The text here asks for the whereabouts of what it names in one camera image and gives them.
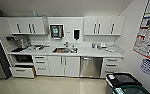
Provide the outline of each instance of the countertop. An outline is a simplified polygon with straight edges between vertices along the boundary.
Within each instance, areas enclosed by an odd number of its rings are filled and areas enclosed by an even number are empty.
[[[124,57],[119,52],[109,52],[105,50],[94,49],[91,47],[78,47],[77,53],[52,53],[56,47],[45,47],[42,50],[35,51],[25,49],[20,52],[8,52],[9,55],[50,55],[50,56],[88,56],[88,57]]]

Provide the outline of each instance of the trash can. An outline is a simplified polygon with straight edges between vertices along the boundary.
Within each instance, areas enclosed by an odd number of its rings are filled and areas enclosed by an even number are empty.
[[[106,75],[106,94],[112,94],[113,88],[125,85],[142,86],[142,84],[129,73],[113,73]]]
[[[113,88],[113,94],[150,94],[142,86],[125,85],[118,88]]]

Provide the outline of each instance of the gray floor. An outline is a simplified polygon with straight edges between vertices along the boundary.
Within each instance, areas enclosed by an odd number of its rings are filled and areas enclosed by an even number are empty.
[[[0,80],[0,94],[106,94],[104,79],[37,76]]]

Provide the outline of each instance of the drawer front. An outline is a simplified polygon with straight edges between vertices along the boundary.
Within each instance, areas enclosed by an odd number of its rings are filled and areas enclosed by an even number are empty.
[[[34,68],[10,67],[10,71],[13,77],[34,78],[34,73],[35,73]]]
[[[101,71],[101,76],[100,78],[105,78],[107,74],[111,74],[111,73],[117,73],[119,72],[119,69],[113,69],[113,68],[105,68]]]
[[[48,60],[34,60],[35,65],[49,66]]]
[[[32,56],[33,60],[47,60],[48,56]]]
[[[104,63],[120,63],[121,58],[103,58]]]
[[[120,63],[109,63],[109,62],[105,62],[103,64],[103,68],[115,68],[115,69],[119,69],[121,67]]]
[[[37,75],[48,75],[48,76],[50,76],[49,67],[35,66],[35,70],[36,70]]]

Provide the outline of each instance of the stainless steel dishwasher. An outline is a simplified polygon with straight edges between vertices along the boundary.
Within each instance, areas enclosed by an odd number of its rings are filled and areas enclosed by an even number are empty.
[[[102,57],[81,57],[80,77],[100,78]]]

